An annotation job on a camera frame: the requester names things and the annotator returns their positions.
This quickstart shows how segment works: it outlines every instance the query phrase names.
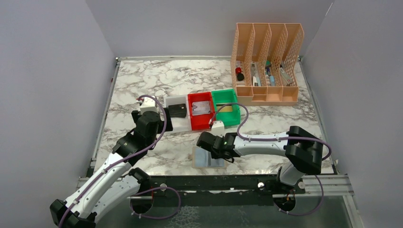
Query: bolt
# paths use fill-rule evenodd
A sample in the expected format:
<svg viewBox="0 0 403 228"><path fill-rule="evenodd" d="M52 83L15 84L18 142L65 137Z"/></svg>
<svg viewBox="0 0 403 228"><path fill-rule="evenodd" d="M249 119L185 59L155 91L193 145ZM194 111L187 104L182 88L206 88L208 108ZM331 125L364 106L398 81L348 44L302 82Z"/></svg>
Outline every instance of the bolt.
<svg viewBox="0 0 403 228"><path fill-rule="evenodd" d="M167 187L167 186L166 186L166 184L162 183L162 184L160 185L160 187L165 188L165 187Z"/></svg>
<svg viewBox="0 0 403 228"><path fill-rule="evenodd" d="M263 183L263 182L259 182L259 183L258 183L258 188L259 188L260 190L263 190L263 189L264 189L264 183Z"/></svg>
<svg viewBox="0 0 403 228"><path fill-rule="evenodd" d="M304 182L299 182L298 183L298 187L300 188L300 189L305 189L305 183Z"/></svg>

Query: cable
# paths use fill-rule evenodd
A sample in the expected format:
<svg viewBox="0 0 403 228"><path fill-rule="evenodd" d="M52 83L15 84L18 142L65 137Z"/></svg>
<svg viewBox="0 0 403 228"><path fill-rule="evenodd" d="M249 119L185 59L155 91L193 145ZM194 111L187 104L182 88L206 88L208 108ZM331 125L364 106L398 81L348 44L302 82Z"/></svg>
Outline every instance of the cable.
<svg viewBox="0 0 403 228"><path fill-rule="evenodd" d="M77 198L71 203L70 207L68 207L67 210L64 212L64 214L63 214L63 216L62 216L62 218L61 218L61 220L60 220L60 222L59 222L58 228L62 228L62 227L63 227L63 222L64 222L64 220L66 219L66 216L67 216L67 214L69 213L69 211L71 211L71 209L72 209L77 203L79 203L80 199L81 199L81 198L86 194L86 192L99 180L99 178L101 178L101 176L102 176L104 173L107 173L111 168L113 168L113 167L116 166L117 164L119 164L119 163L121 163L121 162L124 162L124 161L126 161L126 160L129 160L129 159L131 159L131 158L133 158L133 157L135 157L135 156L137 156L137 155L139 155L139 154L141 154L141 153L144 153L145 151L149 150L150 148L154 147L154 146L157 144L157 142L160 141L161 138L163 137L163 134L165 133L165 130L166 130L166 122L167 122L167 117L166 117L166 113L165 113L165 110L164 110L164 108L163 108L163 105L162 105L156 98L154 98L154 97L152 97L152 96L150 96L150 95L141 95L141 96L138 97L138 99L141 99L141 98L143 98L143 97L148 97L148 98L150 98L150 99L153 99L153 100L157 103L157 105L160 107L160 109L161 109L161 111L162 111L162 113L163 113L164 124L163 124L163 130L162 130L160 136L159 136L151 145L147 146L146 148L142 149L141 151L139 151L139 152L137 152L137 153L134 153L134 154L132 154L132 155L130 155L130 156L127 156L127 157L125 157L125 158L122 158L122 159L120 159L120 160L118 160L118 161L112 163L111 165L109 165L108 167L106 167L106 168L104 169L105 172L99 173L98 176L96 176L96 177L88 184L88 186L81 192L81 194L80 194L79 196L77 196Z"/></svg>
<svg viewBox="0 0 403 228"><path fill-rule="evenodd" d="M138 215L140 218L148 218L148 219L157 219L157 220L161 220L161 219L168 219L168 218L170 218L170 217L172 217L172 216L175 216L177 213L179 213L179 211L181 210L181 196L179 195L179 192L178 192L177 190L175 190L175 189L173 189L173 188L171 188L171 187L157 187L157 188L152 188L152 189L149 189L149 190L145 190L145 191L139 192L139 193L135 194L135 196L142 195L142 194L144 194L144 193L151 192L151 191L158 190L158 189L169 189L169 190L172 190L172 191L174 191L174 192L176 193L176 195L178 196L178 207L176 208L176 210L175 210L172 214L170 214L170 215L168 215L168 216L164 216L164 217L153 217L153 216L148 216L148 215L143 215L143 214L137 214L137 213L134 211L134 209L133 209L133 207L132 207L132 204L130 204L130 208L132 209L132 215Z"/></svg>
<svg viewBox="0 0 403 228"><path fill-rule="evenodd" d="M238 136L243 139L243 140L250 140L250 141L264 141L264 142L271 142L271 141L278 141L278 140L306 140L306 141L314 141L314 142L318 142L321 143L323 145L325 145L328 149L329 149L329 153L327 153L327 155L325 157L322 158L322 161L327 159L328 157L330 157L330 155L332 154L332 148L330 147L330 145L328 143L326 143L325 141L322 141L320 139L315 139L315 138L308 138L308 137L280 137L280 138L272 138L272 139L257 139L257 138L247 138L245 136L242 136L240 134L240 128L243 126L243 124L248 120L249 118L249 111L246 108L246 106L239 104L239 103L226 103L223 106L221 106L213 115L213 117L210 119L209 124L212 123L212 121L214 120L215 116L217 115L217 113L224 108L225 106L229 106L229 105L239 105L241 107L243 107L246 111L246 117L245 119L240 123L240 125L237 128L237 134Z"/></svg>
<svg viewBox="0 0 403 228"><path fill-rule="evenodd" d="M311 211L306 212L306 213L294 214L294 213L292 213L292 212L282 210L281 208L279 208L279 207L277 206L277 204L274 204L274 205L276 205L276 207L278 208L279 211L283 212L284 214L288 214L288 215L292 215L292 216L305 216L305 215L310 215L310 214L316 212L317 210L319 210L320 206L322 206L322 204L323 204L323 200L325 199L325 192L324 192L324 190L323 190L323 185L322 185L322 182L320 181L319 177L316 176L316 175L315 175L315 177L316 177L317 181L319 182L320 190L322 191L322 196L321 196L321 198L320 198L320 202L317 204L317 206L316 206L314 209L312 209Z"/></svg>

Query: white marble surface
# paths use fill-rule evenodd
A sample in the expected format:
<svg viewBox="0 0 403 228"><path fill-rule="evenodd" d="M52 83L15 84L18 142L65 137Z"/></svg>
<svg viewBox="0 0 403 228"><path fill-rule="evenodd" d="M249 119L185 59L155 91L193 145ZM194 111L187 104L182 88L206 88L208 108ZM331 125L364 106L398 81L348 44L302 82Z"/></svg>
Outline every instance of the white marble surface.
<svg viewBox="0 0 403 228"><path fill-rule="evenodd" d="M273 134L297 125L318 138L322 137L299 63L295 66L295 75L300 87L297 105L249 107L249 119L241 133ZM116 141L135 127L130 113L139 109L135 103L139 95L156 95L163 102L164 96L228 88L231 88L228 60L122 61L95 170L105 161ZM241 118L244 117L245 111L241 108ZM236 127L228 128L226 132L236 132ZM164 135L155 149L136 166L149 175L275 174L287 162L287 158L275 155L250 155L236 158L225 169L194 169L192 147L199 135L200 132ZM322 163L322 173L333 173L329 160Z"/></svg>

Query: green bin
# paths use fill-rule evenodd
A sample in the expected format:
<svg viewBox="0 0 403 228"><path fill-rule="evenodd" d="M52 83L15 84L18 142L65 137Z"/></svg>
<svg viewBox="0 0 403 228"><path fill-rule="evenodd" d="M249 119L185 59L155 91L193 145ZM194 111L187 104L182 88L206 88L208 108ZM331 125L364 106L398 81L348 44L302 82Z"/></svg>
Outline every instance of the green bin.
<svg viewBox="0 0 403 228"><path fill-rule="evenodd" d="M214 110L217 111L217 104L236 103L237 96L233 89L216 90L211 92L214 103ZM233 126L240 124L240 108L238 105L232 105L232 112L219 112L216 120L221 120L224 126Z"/></svg>

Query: gray wall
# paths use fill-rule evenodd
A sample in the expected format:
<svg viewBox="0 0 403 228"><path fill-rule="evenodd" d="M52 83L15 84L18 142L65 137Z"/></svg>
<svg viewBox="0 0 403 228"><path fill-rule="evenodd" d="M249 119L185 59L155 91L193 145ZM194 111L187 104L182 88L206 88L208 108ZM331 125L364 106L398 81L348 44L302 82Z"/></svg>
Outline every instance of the gray wall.
<svg viewBox="0 0 403 228"><path fill-rule="evenodd" d="M0 227L55 227L88 167L114 55L83 0L0 1Z"/></svg>
<svg viewBox="0 0 403 228"><path fill-rule="evenodd" d="M367 228L401 227L402 9L401 0L336 0L303 59Z"/></svg>
<svg viewBox="0 0 403 228"><path fill-rule="evenodd" d="M116 56L229 56L237 22L301 23L301 54L333 0L86 0Z"/></svg>

